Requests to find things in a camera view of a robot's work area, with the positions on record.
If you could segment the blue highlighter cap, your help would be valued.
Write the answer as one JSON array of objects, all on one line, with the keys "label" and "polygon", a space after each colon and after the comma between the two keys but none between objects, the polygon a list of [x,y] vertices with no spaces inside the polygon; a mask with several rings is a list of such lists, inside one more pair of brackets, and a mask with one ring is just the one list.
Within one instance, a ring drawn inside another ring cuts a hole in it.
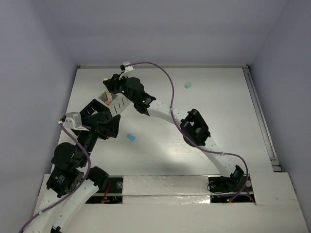
[{"label": "blue highlighter cap", "polygon": [[135,137],[134,135],[130,134],[130,133],[127,135],[127,138],[128,138],[130,141],[132,141],[132,142],[134,142],[134,141],[136,140],[136,137]]}]

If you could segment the green highlighter cap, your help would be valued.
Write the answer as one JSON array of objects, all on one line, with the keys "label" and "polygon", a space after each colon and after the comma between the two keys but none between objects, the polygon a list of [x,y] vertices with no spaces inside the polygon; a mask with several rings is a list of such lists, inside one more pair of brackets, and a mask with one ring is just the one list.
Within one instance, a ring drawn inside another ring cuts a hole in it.
[{"label": "green highlighter cap", "polygon": [[185,84],[185,88],[190,88],[192,86],[192,82],[188,82]]}]

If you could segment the yellow highlighter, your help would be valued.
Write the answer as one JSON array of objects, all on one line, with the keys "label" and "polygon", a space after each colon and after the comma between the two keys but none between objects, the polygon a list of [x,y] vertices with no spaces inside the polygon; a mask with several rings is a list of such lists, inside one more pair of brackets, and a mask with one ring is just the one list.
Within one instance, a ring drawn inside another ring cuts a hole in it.
[{"label": "yellow highlighter", "polygon": [[113,101],[112,93],[108,90],[108,88],[105,86],[105,92],[107,96],[107,100],[111,103]]}]

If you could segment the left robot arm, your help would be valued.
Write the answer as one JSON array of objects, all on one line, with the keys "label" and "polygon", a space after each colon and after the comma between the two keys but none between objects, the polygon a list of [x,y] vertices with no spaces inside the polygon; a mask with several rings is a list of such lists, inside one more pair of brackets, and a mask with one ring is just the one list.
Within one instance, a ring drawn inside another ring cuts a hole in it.
[{"label": "left robot arm", "polygon": [[121,116],[95,112],[81,117],[67,113],[58,122],[73,143],[64,142],[54,150],[46,189],[38,212],[20,229],[21,233],[64,233],[86,201],[109,186],[109,175],[91,165],[90,155],[97,140],[115,138]]}]

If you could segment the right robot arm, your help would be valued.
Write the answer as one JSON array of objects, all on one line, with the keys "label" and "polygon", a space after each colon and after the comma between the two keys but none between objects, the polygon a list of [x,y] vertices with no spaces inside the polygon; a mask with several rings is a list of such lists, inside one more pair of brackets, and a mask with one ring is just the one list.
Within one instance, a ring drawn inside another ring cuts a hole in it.
[{"label": "right robot arm", "polygon": [[242,191],[246,186],[248,169],[242,169],[230,160],[230,153],[224,153],[211,137],[209,127],[196,109],[183,111],[158,101],[147,94],[140,79],[114,74],[111,79],[103,81],[108,92],[122,94],[134,105],[141,114],[156,117],[174,124],[184,141],[200,150],[218,169],[220,177],[209,182],[216,192]]}]

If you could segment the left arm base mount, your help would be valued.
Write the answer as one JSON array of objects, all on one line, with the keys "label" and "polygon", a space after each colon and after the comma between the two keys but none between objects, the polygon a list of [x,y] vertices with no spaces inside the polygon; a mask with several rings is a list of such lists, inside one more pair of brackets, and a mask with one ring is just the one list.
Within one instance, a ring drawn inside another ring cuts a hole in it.
[{"label": "left arm base mount", "polygon": [[123,176],[109,177],[107,188],[98,191],[89,200],[91,204],[122,204]]}]

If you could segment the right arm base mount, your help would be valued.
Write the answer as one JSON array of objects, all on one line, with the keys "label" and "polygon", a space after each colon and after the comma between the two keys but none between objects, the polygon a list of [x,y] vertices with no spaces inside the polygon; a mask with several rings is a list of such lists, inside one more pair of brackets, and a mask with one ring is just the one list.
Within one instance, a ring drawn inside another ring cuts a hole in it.
[{"label": "right arm base mount", "polygon": [[221,176],[208,178],[207,190],[210,192],[211,203],[255,203],[251,178],[246,176],[238,187],[228,183],[229,179]]}]

